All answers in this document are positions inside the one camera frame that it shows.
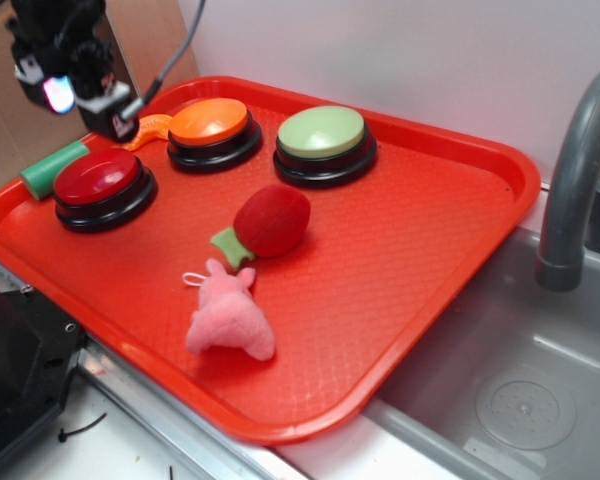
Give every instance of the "black device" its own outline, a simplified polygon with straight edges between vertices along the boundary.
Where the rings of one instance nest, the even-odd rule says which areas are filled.
[[[0,293],[0,465],[64,409],[83,339],[41,293]]]
[[[131,89],[116,79],[110,43],[94,35],[105,1],[12,0],[11,5],[16,15],[6,26],[15,39],[15,75],[27,98],[60,114],[75,104],[90,131],[120,143],[133,139],[138,117],[122,115]]]

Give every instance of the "green cylinder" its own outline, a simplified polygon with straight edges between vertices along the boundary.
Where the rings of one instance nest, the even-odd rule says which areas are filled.
[[[53,182],[58,173],[87,153],[89,153],[89,149],[78,140],[25,168],[20,172],[20,178],[33,198],[42,200],[53,192]]]

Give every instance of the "red plush strawberry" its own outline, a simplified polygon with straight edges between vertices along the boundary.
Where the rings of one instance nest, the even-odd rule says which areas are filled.
[[[214,235],[211,244],[238,269],[245,258],[276,257],[291,250],[302,239],[310,214],[311,204],[300,191],[269,185],[247,200],[233,227]]]

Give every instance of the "sink drain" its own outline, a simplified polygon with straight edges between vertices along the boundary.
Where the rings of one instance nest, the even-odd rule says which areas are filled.
[[[576,422],[569,392],[531,369],[510,370],[489,379],[478,392],[476,411],[489,435],[521,450],[560,443]]]

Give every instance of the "sink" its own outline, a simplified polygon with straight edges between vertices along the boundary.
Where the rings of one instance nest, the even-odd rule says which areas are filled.
[[[472,478],[600,479],[600,255],[587,252],[579,288],[554,293],[535,283],[537,245],[516,229],[365,414],[428,435]]]

